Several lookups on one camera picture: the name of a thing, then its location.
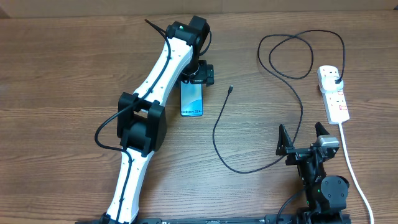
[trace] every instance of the white power adapter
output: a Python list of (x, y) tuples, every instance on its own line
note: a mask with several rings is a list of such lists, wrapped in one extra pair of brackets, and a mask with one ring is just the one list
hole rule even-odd
[(344, 155), (346, 158), (349, 172), (354, 180), (355, 187), (358, 189), (366, 207), (369, 211), (370, 223), (374, 223), (372, 208), (361, 190), (361, 187), (356, 180), (354, 170), (349, 161), (346, 140), (343, 132), (343, 122), (349, 120), (347, 102), (343, 93), (343, 80), (340, 83), (335, 83), (339, 78), (338, 69), (330, 65), (321, 66), (318, 69), (319, 88), (322, 92), (323, 102), (325, 103), (326, 115), (329, 124), (338, 124), (341, 134), (341, 142), (343, 143)]
[(340, 78), (338, 69), (331, 65), (324, 65), (318, 69), (319, 87), (322, 93), (331, 93), (334, 91), (342, 90), (344, 81), (336, 83)]

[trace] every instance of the wooden tabletop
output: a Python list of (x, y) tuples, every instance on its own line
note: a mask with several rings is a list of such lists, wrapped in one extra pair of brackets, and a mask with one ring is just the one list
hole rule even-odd
[[(228, 87), (234, 85), (216, 141), (226, 162), (239, 170), (278, 157), (278, 126), (294, 135), (300, 107), (291, 90), (257, 62), (269, 34), (308, 29), (339, 33), (346, 44), (345, 96), (351, 119), (345, 129), (351, 163), (376, 223), (398, 223), (398, 12), (295, 12), (202, 15), (213, 31), (203, 58), (215, 68), (215, 84), (203, 87), (204, 115), (182, 118), (179, 90), (167, 101), (168, 130), (149, 164), (140, 197), (141, 217), (260, 217), (277, 213), (302, 188), (284, 161), (253, 174), (235, 174), (218, 159), (211, 132)], [(96, 128), (117, 110), (122, 92), (133, 92), (149, 74), (164, 44), (144, 19), (166, 28), (192, 16), (113, 16), (0, 20), (0, 223), (73, 223), (99, 218), (118, 179), (119, 152), (99, 148)], [(295, 143), (315, 142), (317, 121), (327, 123), (316, 70), (341, 69), (341, 43), (331, 34), (302, 36), (314, 50), (313, 71), (289, 80), (304, 116)], [(264, 61), (283, 38), (266, 40)], [(310, 51), (298, 41), (272, 56), (281, 72), (302, 76)], [(116, 123), (100, 139), (119, 145)], [(347, 209), (353, 223), (368, 211), (349, 174), (343, 150), (325, 163), (328, 175), (351, 183)], [(284, 213), (306, 206), (305, 197)]]

